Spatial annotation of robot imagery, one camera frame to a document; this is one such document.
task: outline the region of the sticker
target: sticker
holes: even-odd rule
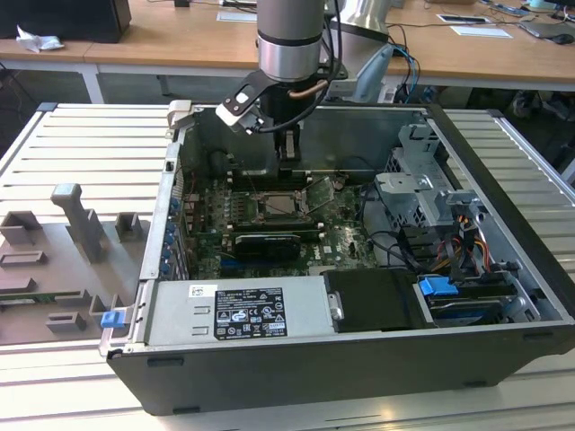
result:
[[[284,295],[280,287],[215,290],[214,295],[216,339],[257,339],[288,335]]]
[[[200,296],[216,296],[217,285],[190,285],[188,297],[197,298]]]

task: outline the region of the cable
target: cable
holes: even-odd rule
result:
[[[341,35],[341,11],[340,11],[340,1],[334,0],[335,4],[335,12],[336,12],[336,19],[338,23],[338,60],[337,66],[333,69],[333,73],[328,77],[328,82],[331,83],[337,75],[340,73],[341,64],[343,63],[343,37]],[[325,99],[327,92],[330,90],[330,86],[328,85],[325,87],[320,95],[315,99],[315,101],[303,112],[299,115],[293,117],[290,121],[287,121],[282,124],[278,124],[276,126],[272,126],[270,128],[262,128],[261,125],[255,126],[252,128],[252,132],[264,134],[264,133],[274,133],[274,132],[281,132],[286,130],[287,128],[291,128],[292,126],[299,123],[302,119],[306,119],[309,117],[312,112],[314,112],[315,108],[317,108]]]
[[[405,78],[403,79],[402,84],[400,85],[399,88],[400,88],[400,90],[403,89],[403,91],[407,95],[407,98],[405,99],[405,103],[408,103],[410,98],[411,98],[411,94],[413,93],[413,91],[417,87],[417,84],[420,80],[421,64],[420,64],[420,61],[410,53],[410,49],[409,49],[409,46],[407,44],[407,35],[405,33],[405,29],[403,28],[403,25],[402,24],[391,24],[388,27],[399,27],[399,29],[402,31],[403,47],[401,47],[397,43],[395,43],[393,38],[390,38],[390,39],[392,41],[392,44],[394,45],[394,48],[405,57],[405,61],[407,62],[407,74],[405,75]],[[411,89],[408,90],[407,89],[407,81],[409,80],[411,73],[413,75],[413,82],[411,83]]]
[[[232,258],[233,260],[237,260],[237,257],[234,256],[233,254],[230,254],[230,253],[225,253],[223,251],[220,251],[218,254],[221,254],[223,256],[227,256],[228,258]]]
[[[385,247],[384,245],[380,244],[379,242],[377,242],[376,240],[373,239],[373,234],[369,235],[369,239],[379,250],[385,251],[388,255],[392,255],[392,256],[396,257],[397,259],[399,259],[401,262],[403,262],[408,267],[410,266],[410,264],[407,262],[407,260],[405,259],[404,256],[402,256],[398,252],[392,250],[392,248],[397,244],[394,244],[391,247]]]
[[[17,110],[17,109],[14,109],[14,108],[1,108],[1,107],[0,107],[0,110],[4,110],[4,111],[6,111],[6,112],[13,112],[13,113],[15,113],[15,114],[18,114],[18,120],[20,121],[20,123],[23,124],[23,125],[26,123],[26,122],[22,119],[22,115],[26,115],[26,114],[24,114],[24,112],[22,112],[21,110]]]
[[[347,157],[344,157],[343,159],[340,160],[340,162],[338,163],[338,166],[340,166],[340,168],[335,169],[335,171],[339,172],[339,171],[343,171],[342,169],[342,165],[343,162],[346,160],[350,160],[350,159],[357,159],[360,160],[361,162],[363,162],[366,166],[369,167],[369,169],[371,169],[374,173],[378,173],[380,171],[382,171],[382,169],[377,169],[373,164],[371,164],[365,157],[362,157],[361,155],[348,155]]]
[[[12,71],[11,71],[10,69],[7,69],[6,66],[4,66],[4,65],[2,64],[2,62],[0,62],[0,67],[2,67],[2,68],[12,77],[13,81],[15,81],[15,82],[18,84],[18,86],[19,86],[20,88],[22,88],[22,91],[24,92],[24,94],[26,94],[26,96],[28,97],[28,99],[30,99],[31,101],[33,101],[36,105],[39,105],[39,103],[38,103],[32,96],[30,96],[30,93],[24,88],[24,86],[23,86],[22,84],[20,84],[20,81],[18,81],[18,80],[16,79],[16,76],[14,76],[14,74],[12,73]]]
[[[405,103],[408,103],[410,101],[411,94],[413,93],[413,90],[415,90],[415,85],[417,83],[415,63],[414,63],[412,57],[407,52],[405,52],[403,49],[399,48],[397,45],[395,45],[394,48],[395,48],[395,50],[400,52],[405,57],[405,59],[407,60],[407,62],[409,63],[409,65],[411,66],[412,71],[413,71],[413,82],[411,83],[410,92],[407,95],[407,98],[405,99]]]

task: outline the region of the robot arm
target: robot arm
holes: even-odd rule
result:
[[[260,69],[226,96],[217,115],[237,132],[273,133],[280,161],[298,161],[299,121],[322,102],[332,81],[347,78],[341,64],[346,55],[342,33],[352,41],[371,40],[379,51],[388,38],[384,22],[390,2],[347,0],[341,10],[342,0],[260,1]],[[335,17],[329,21],[325,16],[331,9]],[[328,65],[320,64],[324,28]]]

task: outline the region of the desk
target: desk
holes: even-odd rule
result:
[[[169,1],[130,0],[130,8],[132,25],[121,43],[65,41],[64,50],[33,54],[11,40],[0,40],[0,59],[15,69],[80,73],[94,103],[104,101],[99,73],[237,77],[257,67],[252,22],[218,22],[218,8],[209,4],[174,8]],[[436,14],[445,12],[490,14],[484,4],[407,0],[403,9],[390,11],[387,21],[442,23]],[[516,20],[500,13],[495,19]],[[421,63],[420,84],[575,91],[575,45],[537,40],[512,25],[503,28],[513,39],[458,36],[449,27],[405,27],[411,53]],[[391,34],[401,43],[399,28],[393,27]],[[385,80],[398,83],[405,73],[404,60],[394,58]]]

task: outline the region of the aluminum profile table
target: aluminum profile table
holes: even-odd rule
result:
[[[68,120],[77,118],[78,122],[75,126],[62,126],[62,124],[50,126],[49,124],[55,124],[54,119],[60,117],[37,114],[22,132],[24,137],[14,143],[11,153],[6,156],[13,162],[6,161],[6,157],[3,159],[4,164],[0,168],[5,172],[0,177],[0,180],[4,181],[2,191],[6,192],[9,189],[7,185],[15,182],[15,178],[19,178],[18,174],[30,173],[29,171],[20,172],[20,168],[15,169],[12,166],[20,160],[27,160],[22,158],[21,152],[29,147],[26,145],[28,139],[31,142],[41,143],[34,144],[36,146],[33,148],[51,145],[53,148],[59,148],[58,151],[62,154],[64,153],[62,148],[75,149],[81,145],[84,145],[84,148],[94,148],[97,143],[98,146],[95,148],[102,150],[99,156],[109,154],[110,159],[105,160],[109,160],[111,164],[129,161],[123,165],[123,168],[129,167],[130,169],[115,171],[117,174],[129,176],[148,172],[134,169],[137,166],[135,160],[140,159],[125,158],[129,153],[120,150],[161,148],[165,145],[165,141],[163,141],[160,129],[165,132],[165,127],[159,126],[159,122],[157,122],[158,126],[154,126],[152,124],[155,123],[152,122],[147,128],[153,135],[133,136],[140,132],[126,130],[129,128],[127,124],[132,123],[117,120],[165,117],[165,107],[157,108],[157,117],[153,117],[152,112],[155,109],[156,107],[98,108],[90,105],[60,105],[54,112],[61,110],[62,114],[66,114],[64,118]],[[160,115],[159,110],[163,110],[163,115]],[[140,112],[141,115],[146,114],[151,117],[127,117],[127,115],[132,115],[130,112],[134,112],[134,115]],[[561,182],[557,173],[505,120],[494,119],[485,111],[448,111],[447,113],[462,133],[469,137],[476,152],[483,158],[524,215],[529,217],[529,222],[552,248],[563,266],[570,270],[572,260],[569,260],[569,256],[575,254],[570,246],[572,242],[558,242],[557,240],[569,237],[568,235],[573,235],[575,232],[573,229],[568,230],[568,223],[575,223],[572,219],[575,213],[570,203],[572,190]],[[102,118],[107,118],[110,122],[100,121],[99,119]],[[122,131],[114,132],[120,133],[119,136],[114,136],[109,131],[96,130],[95,133],[99,134],[99,137],[93,137],[86,130],[89,129],[90,133],[94,132],[94,128],[98,127],[95,126],[96,124],[103,124],[109,130]],[[72,127],[76,131],[72,132],[72,129],[60,131],[64,127]],[[52,135],[55,133],[57,136],[44,136],[48,133]],[[114,152],[105,152],[104,150],[108,148],[114,148]],[[101,159],[60,157],[42,160],[43,171],[40,176],[54,172],[50,170],[52,161],[82,160],[85,162]],[[457,166],[453,164],[452,168],[462,185],[465,185],[463,173],[458,172]],[[111,195],[104,196],[98,193],[103,193],[102,190],[111,190],[99,188],[110,185],[106,181],[110,181],[110,178],[114,176],[112,172],[104,171],[107,172],[104,174],[96,174],[96,171],[77,172],[90,172],[90,178],[94,181],[92,184],[94,187],[90,188],[94,202],[111,199]],[[6,183],[5,176],[8,174],[10,175],[8,178],[12,180]],[[154,185],[137,181],[135,183],[140,186]],[[119,187],[126,186],[126,184],[129,183],[122,183]],[[37,190],[41,190],[41,187],[45,188],[45,183],[13,185],[28,186],[27,191],[30,194],[26,195],[26,198],[36,196],[37,198],[31,202],[41,208],[44,195]],[[146,201],[146,205],[149,203],[148,200],[152,202],[154,200],[147,193],[142,195],[142,200]],[[116,197],[119,201],[138,200],[134,194],[123,196],[127,194],[126,191],[121,191],[119,194],[120,196]],[[22,200],[12,195],[8,201]],[[60,217],[60,215],[51,213],[44,216],[47,219]],[[99,356],[97,344],[97,340],[92,340],[0,348],[0,427],[2,430],[12,431],[33,427],[48,431],[112,427],[145,429],[146,431],[575,429],[575,408],[573,408],[575,405],[575,350],[564,356],[537,359],[494,388],[416,393],[366,400],[154,418],[141,409],[136,398]],[[246,388],[247,391],[280,389],[273,388],[273,386]]]
[[[168,130],[167,106],[59,104],[34,114],[0,161],[0,216],[32,211],[66,221],[54,186],[82,185],[84,206],[101,221],[119,212],[151,219]]]
[[[484,110],[448,110],[523,217],[575,281],[575,191],[506,121]],[[448,165],[471,188],[456,161]]]

